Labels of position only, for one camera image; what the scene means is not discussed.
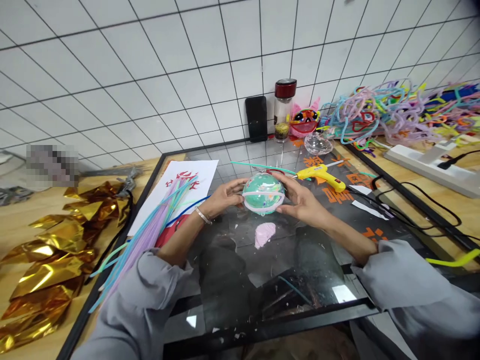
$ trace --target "power strip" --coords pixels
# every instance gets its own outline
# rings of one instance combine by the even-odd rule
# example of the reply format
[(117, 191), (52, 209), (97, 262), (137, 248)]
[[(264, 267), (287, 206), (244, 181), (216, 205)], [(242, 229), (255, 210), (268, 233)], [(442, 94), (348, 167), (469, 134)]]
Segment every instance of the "power strip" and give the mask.
[(437, 167), (440, 157), (455, 148), (455, 144), (437, 144), (426, 153), (403, 145), (395, 145), (385, 153), (385, 158), (402, 165), (428, 179), (469, 198), (480, 198), (480, 174), (452, 165), (447, 170)]

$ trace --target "white tile wall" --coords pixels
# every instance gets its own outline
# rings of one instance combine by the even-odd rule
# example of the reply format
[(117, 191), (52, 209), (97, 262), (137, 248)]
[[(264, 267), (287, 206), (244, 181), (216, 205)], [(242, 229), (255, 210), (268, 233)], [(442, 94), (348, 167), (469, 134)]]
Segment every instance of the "white tile wall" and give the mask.
[[(271, 129), (280, 78), (308, 106), (406, 77), (476, 81), (479, 60), (471, 0), (3, 0), (0, 147), (58, 141), (106, 168), (243, 139), (247, 97), (266, 96)], [(241, 149), (209, 154), (225, 176), (228, 158), (276, 161)]]

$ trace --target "red bottle cap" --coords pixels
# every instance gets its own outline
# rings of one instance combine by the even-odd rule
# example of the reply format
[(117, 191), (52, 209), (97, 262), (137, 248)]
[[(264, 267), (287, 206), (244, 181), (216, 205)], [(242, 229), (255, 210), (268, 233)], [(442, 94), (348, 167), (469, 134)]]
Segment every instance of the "red bottle cap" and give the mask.
[(281, 79), (275, 83), (275, 97), (280, 99), (293, 98), (297, 91), (296, 79)]

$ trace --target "smartphone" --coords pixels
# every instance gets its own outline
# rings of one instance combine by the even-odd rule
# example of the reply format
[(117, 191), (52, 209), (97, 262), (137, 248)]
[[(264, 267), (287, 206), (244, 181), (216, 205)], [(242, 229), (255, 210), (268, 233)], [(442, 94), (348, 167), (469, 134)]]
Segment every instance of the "smartphone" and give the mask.
[(267, 99), (265, 96), (247, 97), (245, 99), (246, 119), (250, 141), (259, 143), (268, 139), (267, 133)]

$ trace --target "silver bracelet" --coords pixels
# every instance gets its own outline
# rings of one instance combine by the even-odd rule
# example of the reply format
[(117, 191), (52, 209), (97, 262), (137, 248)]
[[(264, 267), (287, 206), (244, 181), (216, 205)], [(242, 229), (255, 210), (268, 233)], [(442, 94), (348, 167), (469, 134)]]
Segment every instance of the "silver bracelet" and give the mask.
[(212, 225), (212, 222), (210, 220), (208, 220), (205, 215), (202, 214), (202, 212), (200, 211), (198, 206), (195, 206), (195, 210), (198, 213), (198, 215), (200, 215), (200, 217), (203, 219), (204, 222), (206, 222), (208, 225)]

